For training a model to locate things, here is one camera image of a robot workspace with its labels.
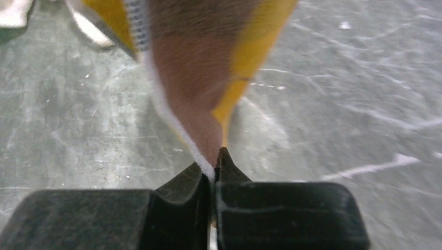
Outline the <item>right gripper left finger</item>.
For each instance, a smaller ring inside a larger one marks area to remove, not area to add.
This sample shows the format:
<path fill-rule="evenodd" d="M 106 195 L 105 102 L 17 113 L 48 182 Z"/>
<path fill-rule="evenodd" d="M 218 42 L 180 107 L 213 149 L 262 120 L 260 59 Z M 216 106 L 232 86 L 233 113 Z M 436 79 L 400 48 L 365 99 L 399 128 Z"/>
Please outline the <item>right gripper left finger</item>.
<path fill-rule="evenodd" d="M 210 202 L 196 164 L 156 190 L 39 190 L 16 208 L 1 249 L 208 249 Z"/>

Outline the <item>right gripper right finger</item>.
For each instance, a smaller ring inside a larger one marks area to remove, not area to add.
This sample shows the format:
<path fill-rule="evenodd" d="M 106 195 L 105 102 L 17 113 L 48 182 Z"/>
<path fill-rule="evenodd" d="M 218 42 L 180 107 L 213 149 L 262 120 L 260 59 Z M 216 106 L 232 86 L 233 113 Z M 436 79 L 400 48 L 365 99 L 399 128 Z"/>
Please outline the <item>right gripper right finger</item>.
<path fill-rule="evenodd" d="M 253 182 L 221 148 L 214 213 L 218 249 L 369 249 L 352 193 L 333 182 Z"/>

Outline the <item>yellow brown bear towel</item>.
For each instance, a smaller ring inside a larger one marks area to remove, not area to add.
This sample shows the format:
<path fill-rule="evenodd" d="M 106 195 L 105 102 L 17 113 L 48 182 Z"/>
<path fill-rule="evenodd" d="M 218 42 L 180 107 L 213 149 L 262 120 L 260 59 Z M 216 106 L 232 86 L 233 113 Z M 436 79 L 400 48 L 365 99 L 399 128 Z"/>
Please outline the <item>yellow brown bear towel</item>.
<path fill-rule="evenodd" d="M 230 115 L 296 1 L 68 1 L 129 52 L 150 79 L 157 113 L 215 178 Z"/>

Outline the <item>cream white towel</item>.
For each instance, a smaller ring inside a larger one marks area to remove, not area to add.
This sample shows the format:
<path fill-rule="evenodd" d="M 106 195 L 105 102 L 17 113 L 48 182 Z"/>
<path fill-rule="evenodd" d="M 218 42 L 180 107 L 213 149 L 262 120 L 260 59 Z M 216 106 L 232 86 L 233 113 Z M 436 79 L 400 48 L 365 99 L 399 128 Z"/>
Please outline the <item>cream white towel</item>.
<path fill-rule="evenodd" d="M 1 0 L 1 28 L 23 28 L 33 0 Z"/>

